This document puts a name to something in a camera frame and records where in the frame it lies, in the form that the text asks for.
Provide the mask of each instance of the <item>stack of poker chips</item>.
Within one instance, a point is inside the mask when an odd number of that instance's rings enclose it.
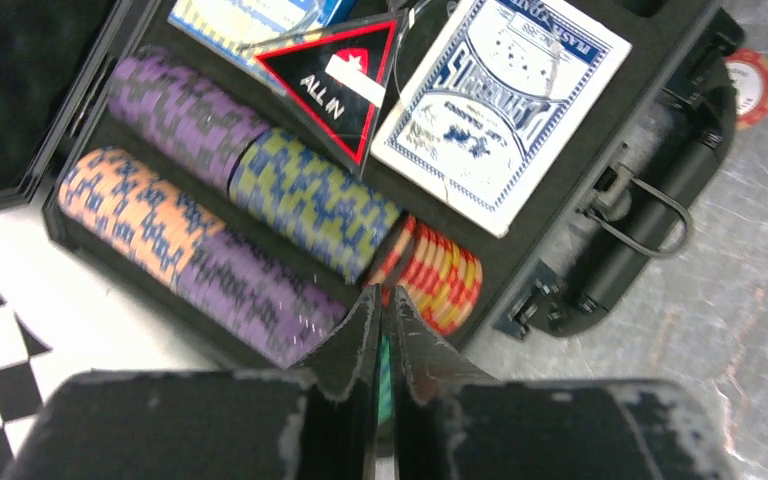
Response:
[[[124,58],[110,85],[114,117],[349,283],[399,218],[393,202],[163,49]]]
[[[108,107],[170,160],[347,283],[404,286],[444,335],[469,317],[482,282],[474,255],[402,215],[395,203],[168,51],[149,46],[122,59],[111,76]],[[382,248],[388,238],[395,243]]]
[[[65,215],[286,368],[319,346],[345,308],[121,149],[95,150],[59,187]]]
[[[412,215],[370,272],[367,284],[404,287],[422,318],[442,335],[455,332],[469,317],[484,278],[475,255]]]

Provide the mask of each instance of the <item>yellow poker chip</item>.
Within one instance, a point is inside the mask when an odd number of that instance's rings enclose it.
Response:
[[[726,58],[726,65],[737,90],[737,128],[753,127],[768,115],[768,60],[741,48]]]
[[[453,318],[447,319],[447,323],[442,325],[444,335],[448,335],[457,330],[464,319],[469,316],[469,312],[472,311],[472,305],[470,304],[471,294],[476,283],[481,282],[481,266],[478,264],[478,258],[467,250],[463,251],[463,255],[466,258],[468,265],[467,277],[464,282],[464,289],[459,298],[455,301],[455,312],[457,313]]]
[[[431,315],[430,312],[431,306],[436,298],[435,293],[443,280],[445,280],[440,278],[440,272],[443,270],[443,265],[446,263],[446,249],[442,243],[445,242],[445,239],[441,235],[431,228],[427,228],[426,233],[430,237],[431,245],[434,250],[434,264],[426,266],[426,268],[428,268],[428,276],[422,284],[422,292],[424,293],[425,298],[423,298],[422,302],[417,304],[416,309],[427,323],[434,326],[434,316]]]
[[[469,265],[467,264],[466,256],[460,254],[460,262],[457,272],[453,272],[456,273],[457,276],[453,280],[454,284],[452,286],[452,291],[449,292],[449,298],[446,299],[445,312],[440,314],[437,322],[440,325],[451,324],[457,316],[460,306],[457,305],[455,301],[460,297],[462,292],[466,290],[466,276],[468,269]]]
[[[420,284],[420,288],[428,295],[428,300],[434,297],[434,291],[440,284],[440,272],[443,269],[443,264],[446,261],[446,250],[443,248],[443,239],[430,227],[425,229],[426,235],[429,237],[430,248],[428,250],[428,259],[425,264],[426,272],[425,278]]]
[[[458,252],[457,245],[449,239],[445,239],[445,241],[446,259],[449,263],[449,269],[441,272],[440,288],[434,293],[434,300],[428,307],[428,315],[437,323],[440,323],[451,309],[451,302],[447,300],[452,294],[453,284],[457,281],[458,277],[456,262],[460,263],[460,253]]]
[[[452,250],[454,244],[442,234],[438,233],[437,237],[440,242],[440,251],[443,252],[443,266],[436,272],[437,279],[435,280],[432,290],[429,292],[431,303],[426,305],[425,308],[427,308],[430,317],[439,320],[439,312],[443,307],[443,302],[448,298],[449,293],[451,292],[450,274],[456,270],[456,267],[453,268],[453,259],[455,255]]]

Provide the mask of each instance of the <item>metal surface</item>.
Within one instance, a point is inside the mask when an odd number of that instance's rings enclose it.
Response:
[[[745,46],[768,58],[768,1],[725,7],[746,29]],[[665,117],[653,111],[628,139],[633,155],[644,158],[662,138],[670,128]],[[488,324],[468,356],[504,379],[677,381],[721,425],[738,478],[768,480],[768,117],[738,132],[692,213],[696,234],[688,250],[652,262],[595,330],[565,341],[534,334],[522,344]],[[571,225],[547,262],[568,266],[584,230],[592,230],[586,220]]]

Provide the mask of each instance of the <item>red and yellow poker chip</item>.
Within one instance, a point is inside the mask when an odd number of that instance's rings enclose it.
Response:
[[[748,48],[726,58],[737,90],[737,128],[753,127],[768,115],[768,59]]]

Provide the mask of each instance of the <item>foam lining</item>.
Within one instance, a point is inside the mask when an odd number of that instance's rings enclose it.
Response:
[[[0,191],[29,169],[113,3],[0,0]]]

